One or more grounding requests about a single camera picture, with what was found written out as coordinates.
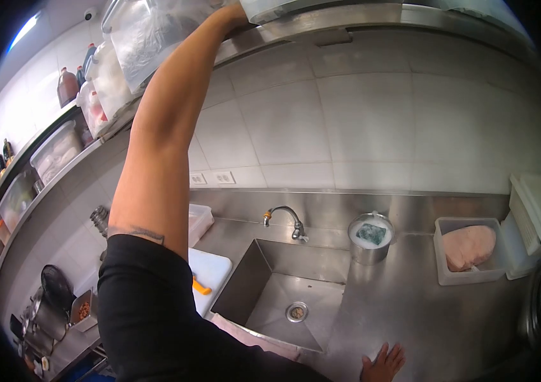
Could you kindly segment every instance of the white cutting board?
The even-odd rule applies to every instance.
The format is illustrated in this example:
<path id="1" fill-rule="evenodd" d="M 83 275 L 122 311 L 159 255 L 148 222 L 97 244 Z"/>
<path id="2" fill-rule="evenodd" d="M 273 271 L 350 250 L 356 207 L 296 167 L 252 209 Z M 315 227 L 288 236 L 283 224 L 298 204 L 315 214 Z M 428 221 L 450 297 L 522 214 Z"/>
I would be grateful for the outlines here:
<path id="1" fill-rule="evenodd" d="M 224 285 L 228 273 L 232 270 L 232 262 L 228 257 L 188 248 L 188 263 L 192 273 L 196 276 L 196 281 L 203 288 L 211 288 L 211 293 L 204 296 L 192 287 L 196 311 L 201 317 L 204 317 L 211 302 L 215 300 L 220 288 Z"/>

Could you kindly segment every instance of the stainless steel sink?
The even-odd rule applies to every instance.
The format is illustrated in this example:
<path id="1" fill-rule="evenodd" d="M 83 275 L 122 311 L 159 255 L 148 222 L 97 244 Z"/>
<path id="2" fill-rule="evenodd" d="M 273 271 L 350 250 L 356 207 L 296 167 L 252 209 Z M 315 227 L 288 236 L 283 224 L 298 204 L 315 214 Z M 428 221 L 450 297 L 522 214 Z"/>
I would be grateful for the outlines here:
<path id="1" fill-rule="evenodd" d="M 342 249 L 254 239 L 211 311 L 268 337 L 325 351 L 350 261 Z"/>

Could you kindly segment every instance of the ceiling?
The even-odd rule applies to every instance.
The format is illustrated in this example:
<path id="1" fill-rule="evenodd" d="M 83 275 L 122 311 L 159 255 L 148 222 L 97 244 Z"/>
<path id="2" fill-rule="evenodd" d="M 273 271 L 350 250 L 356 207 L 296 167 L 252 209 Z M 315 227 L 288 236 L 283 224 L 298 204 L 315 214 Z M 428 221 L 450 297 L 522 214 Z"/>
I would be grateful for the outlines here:
<path id="1" fill-rule="evenodd" d="M 98 9 L 97 18 L 102 17 L 103 8 L 110 0 L 48 0 L 39 4 L 37 24 L 3 57 L 0 62 L 0 91 L 15 73 L 45 45 L 72 26 L 81 23 L 84 12 L 90 7 Z"/>

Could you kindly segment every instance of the faucet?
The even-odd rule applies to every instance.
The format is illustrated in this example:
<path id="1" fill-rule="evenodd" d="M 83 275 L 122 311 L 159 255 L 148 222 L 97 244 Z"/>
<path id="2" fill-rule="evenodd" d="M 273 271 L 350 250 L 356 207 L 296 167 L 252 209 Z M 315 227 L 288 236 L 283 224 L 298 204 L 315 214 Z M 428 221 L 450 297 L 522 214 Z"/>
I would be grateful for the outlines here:
<path id="1" fill-rule="evenodd" d="M 272 218 L 272 213 L 275 210 L 286 210 L 287 212 L 289 212 L 290 215 L 292 215 L 292 218 L 294 218 L 294 231 L 292 232 L 292 239 L 304 240 L 305 242 L 308 241 L 308 237 L 305 234 L 305 226 L 302 224 L 302 222 L 298 218 L 298 215 L 296 215 L 296 212 L 294 212 L 294 210 L 290 209 L 286 205 L 275 207 L 264 213 L 264 226 L 265 227 L 268 227 L 269 225 L 268 221 L 270 220 L 270 218 Z"/>

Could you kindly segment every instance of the black shirt sleeve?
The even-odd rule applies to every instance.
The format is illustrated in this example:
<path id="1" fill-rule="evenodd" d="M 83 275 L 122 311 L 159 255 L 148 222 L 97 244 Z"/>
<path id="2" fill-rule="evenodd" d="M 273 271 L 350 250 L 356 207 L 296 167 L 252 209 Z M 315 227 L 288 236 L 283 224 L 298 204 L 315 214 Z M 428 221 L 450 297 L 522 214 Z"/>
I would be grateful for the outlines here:
<path id="1" fill-rule="evenodd" d="M 169 249 L 114 235 L 98 280 L 98 329 L 118 381 L 329 381 L 248 347 L 196 312 L 189 265 Z"/>

